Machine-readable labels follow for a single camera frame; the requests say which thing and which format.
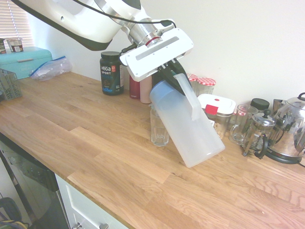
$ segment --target red lid clip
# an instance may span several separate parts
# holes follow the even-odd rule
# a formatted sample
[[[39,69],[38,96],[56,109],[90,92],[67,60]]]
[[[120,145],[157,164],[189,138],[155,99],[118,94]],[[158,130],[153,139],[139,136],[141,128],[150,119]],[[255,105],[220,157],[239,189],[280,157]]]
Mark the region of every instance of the red lid clip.
[[[210,115],[216,115],[218,111],[218,107],[217,106],[212,106],[207,104],[205,107],[205,112],[210,114]]]

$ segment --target butcher block countertop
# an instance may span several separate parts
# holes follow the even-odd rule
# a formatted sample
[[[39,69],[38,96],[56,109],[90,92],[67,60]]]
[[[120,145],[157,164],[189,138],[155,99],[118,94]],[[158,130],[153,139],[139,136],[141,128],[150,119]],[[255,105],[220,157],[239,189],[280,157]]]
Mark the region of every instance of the butcher block countertop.
[[[304,229],[305,168],[226,149],[187,168],[150,141],[150,108],[74,73],[19,80],[0,132],[131,229]]]

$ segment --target white cabinet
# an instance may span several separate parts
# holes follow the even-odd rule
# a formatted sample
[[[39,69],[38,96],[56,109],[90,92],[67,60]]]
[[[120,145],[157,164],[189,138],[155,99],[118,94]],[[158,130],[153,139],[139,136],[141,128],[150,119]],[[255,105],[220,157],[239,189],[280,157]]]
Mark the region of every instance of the white cabinet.
[[[56,175],[56,179],[71,228],[81,225],[79,229],[127,229],[61,177]]]

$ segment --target drinking glass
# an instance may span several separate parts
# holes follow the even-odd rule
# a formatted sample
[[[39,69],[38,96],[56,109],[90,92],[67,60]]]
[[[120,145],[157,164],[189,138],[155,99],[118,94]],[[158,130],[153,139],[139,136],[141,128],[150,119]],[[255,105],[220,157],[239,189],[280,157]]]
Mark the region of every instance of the drinking glass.
[[[152,104],[151,107],[151,141],[155,146],[165,146],[170,135]]]
[[[252,122],[252,116],[258,113],[258,110],[247,104],[240,104],[236,109],[235,124],[232,126],[230,131],[229,139],[231,142],[240,146],[244,143],[244,137]]]

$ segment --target coffee press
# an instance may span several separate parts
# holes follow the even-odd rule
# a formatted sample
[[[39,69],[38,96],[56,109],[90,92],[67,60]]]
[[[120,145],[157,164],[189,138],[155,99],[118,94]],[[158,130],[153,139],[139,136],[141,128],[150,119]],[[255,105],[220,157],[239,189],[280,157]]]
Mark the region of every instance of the coffee press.
[[[265,109],[264,112],[254,114],[249,130],[244,138],[243,155],[254,154],[262,159],[268,149],[268,138],[275,126],[274,119],[269,116],[271,111]]]

